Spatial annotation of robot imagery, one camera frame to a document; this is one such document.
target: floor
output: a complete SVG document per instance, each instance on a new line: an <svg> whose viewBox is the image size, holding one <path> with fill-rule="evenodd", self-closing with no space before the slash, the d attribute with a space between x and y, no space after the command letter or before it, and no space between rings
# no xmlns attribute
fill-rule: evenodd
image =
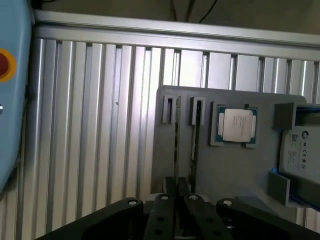
<svg viewBox="0 0 320 240"><path fill-rule="evenodd" d="M198 23L214 0L196 0L189 21ZM183 21L189 0L173 0ZM56 0L48 11L173 21L170 0ZM319 0L218 0L204 24L320 34Z"/></svg>

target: light blue machine casing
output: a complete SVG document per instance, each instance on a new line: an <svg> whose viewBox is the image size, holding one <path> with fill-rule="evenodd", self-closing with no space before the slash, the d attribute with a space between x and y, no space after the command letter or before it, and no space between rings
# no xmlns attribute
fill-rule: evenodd
<svg viewBox="0 0 320 240"><path fill-rule="evenodd" d="M0 0L0 49L16 59L13 78L0 82L0 193L18 157L31 41L31 19L26 0Z"/></svg>

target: aluminum extrusion panel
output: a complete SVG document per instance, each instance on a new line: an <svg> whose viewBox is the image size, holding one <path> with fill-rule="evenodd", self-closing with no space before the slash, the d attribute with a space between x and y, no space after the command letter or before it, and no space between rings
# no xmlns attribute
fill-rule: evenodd
<svg viewBox="0 0 320 240"><path fill-rule="evenodd" d="M40 237L124 197L146 199L161 85L320 102L316 35L44 11L35 17L24 146L1 196L2 240Z"/></svg>

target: silver ribbed wall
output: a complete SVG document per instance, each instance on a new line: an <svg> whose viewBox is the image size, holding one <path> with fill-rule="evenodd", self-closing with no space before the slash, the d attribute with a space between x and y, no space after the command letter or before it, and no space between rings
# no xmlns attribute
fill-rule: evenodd
<svg viewBox="0 0 320 240"><path fill-rule="evenodd" d="M39 26L21 164L0 239L34 239L150 193L160 85L296 94L320 103L317 48Z"/></svg>

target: cpu processor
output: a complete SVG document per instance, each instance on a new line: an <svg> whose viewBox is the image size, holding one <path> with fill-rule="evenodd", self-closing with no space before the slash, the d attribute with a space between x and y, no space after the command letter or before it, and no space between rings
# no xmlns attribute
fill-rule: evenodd
<svg viewBox="0 0 320 240"><path fill-rule="evenodd" d="M217 107L217 142L256 143L256 123L258 110Z"/></svg>

